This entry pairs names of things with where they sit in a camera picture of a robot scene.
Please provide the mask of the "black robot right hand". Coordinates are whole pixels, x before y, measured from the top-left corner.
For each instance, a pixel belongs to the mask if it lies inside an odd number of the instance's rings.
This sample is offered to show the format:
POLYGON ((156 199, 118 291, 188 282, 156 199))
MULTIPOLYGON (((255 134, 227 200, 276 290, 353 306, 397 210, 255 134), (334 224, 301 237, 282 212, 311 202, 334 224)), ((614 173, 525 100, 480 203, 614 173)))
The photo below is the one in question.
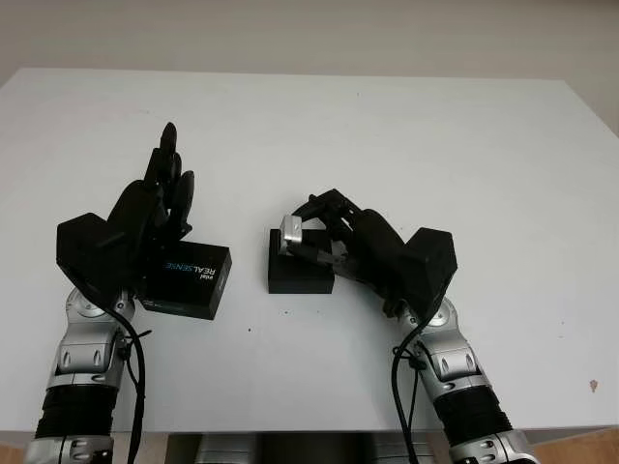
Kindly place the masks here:
POLYGON ((409 311, 431 319, 457 269, 451 233, 421 227, 405 241, 378 212, 335 188, 310 196, 282 220, 280 233, 280 255, 365 284, 388 317, 409 311))

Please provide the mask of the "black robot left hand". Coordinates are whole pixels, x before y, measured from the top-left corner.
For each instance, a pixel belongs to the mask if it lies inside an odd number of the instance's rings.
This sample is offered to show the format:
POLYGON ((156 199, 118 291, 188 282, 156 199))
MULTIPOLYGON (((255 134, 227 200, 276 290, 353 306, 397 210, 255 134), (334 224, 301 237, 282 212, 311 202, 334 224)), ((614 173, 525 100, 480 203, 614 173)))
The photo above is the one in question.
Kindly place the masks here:
POLYGON ((192 231, 194 173, 182 168, 176 144, 177 129, 169 122, 144 177, 123 190, 106 220, 111 242, 93 284, 106 305, 123 290, 139 291, 150 263, 192 231))

